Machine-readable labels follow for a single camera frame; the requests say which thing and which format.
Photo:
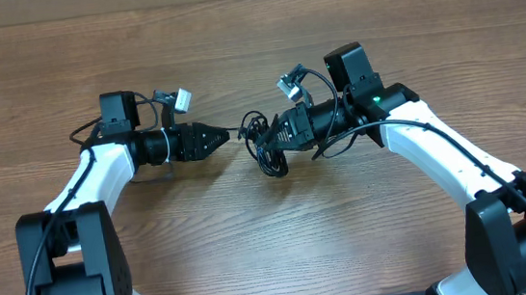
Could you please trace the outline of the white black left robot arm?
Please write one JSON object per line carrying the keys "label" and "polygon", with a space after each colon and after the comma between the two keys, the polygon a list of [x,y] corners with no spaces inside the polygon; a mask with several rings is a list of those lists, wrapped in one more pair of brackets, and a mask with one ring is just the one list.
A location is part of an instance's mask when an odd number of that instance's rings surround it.
{"label": "white black left robot arm", "polygon": [[141,166],[204,160],[229,140],[228,129],[174,121],[191,99],[182,89],[100,96],[101,115],[86,123],[91,133],[67,186],[16,223],[24,295],[141,295],[111,215]]}

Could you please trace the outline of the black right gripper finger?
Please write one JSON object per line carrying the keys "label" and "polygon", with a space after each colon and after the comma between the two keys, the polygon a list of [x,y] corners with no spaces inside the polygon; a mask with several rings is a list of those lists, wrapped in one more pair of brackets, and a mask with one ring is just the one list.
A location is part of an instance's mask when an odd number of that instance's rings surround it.
{"label": "black right gripper finger", "polygon": [[262,148],[269,151],[269,150],[281,150],[281,151],[299,151],[301,150],[301,143],[299,143],[296,139],[292,138],[288,141],[282,141],[282,140],[272,140],[268,143],[265,143]]}
{"label": "black right gripper finger", "polygon": [[272,123],[261,129],[254,143],[257,148],[262,148],[265,143],[277,139],[282,141],[291,139],[290,121],[286,115],[275,116]]}

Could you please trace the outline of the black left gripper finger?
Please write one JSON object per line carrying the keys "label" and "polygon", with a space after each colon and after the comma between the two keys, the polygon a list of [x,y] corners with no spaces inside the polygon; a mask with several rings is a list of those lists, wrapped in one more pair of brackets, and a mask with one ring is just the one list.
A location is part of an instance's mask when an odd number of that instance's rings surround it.
{"label": "black left gripper finger", "polygon": [[212,155],[212,153],[218,150],[218,148],[222,147],[225,143],[227,143],[227,140],[218,140],[208,142],[207,144],[203,145],[204,158],[207,159],[209,156]]}
{"label": "black left gripper finger", "polygon": [[220,127],[204,124],[202,126],[202,136],[205,143],[217,143],[217,142],[227,142],[230,138],[229,130]]}

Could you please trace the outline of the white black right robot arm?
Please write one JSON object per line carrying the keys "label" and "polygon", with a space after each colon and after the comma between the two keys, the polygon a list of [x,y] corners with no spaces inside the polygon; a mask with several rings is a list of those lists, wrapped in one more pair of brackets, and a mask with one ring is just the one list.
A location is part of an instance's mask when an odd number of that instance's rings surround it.
{"label": "white black right robot arm", "polygon": [[385,86],[359,43],[324,59],[328,100],[314,102],[303,85],[309,70],[295,66],[277,81],[293,107],[242,128],[261,171],[285,176],[288,151],[329,159],[338,142],[367,136],[410,161],[465,215],[464,268],[408,295],[526,295],[526,171],[466,140],[407,86]]}

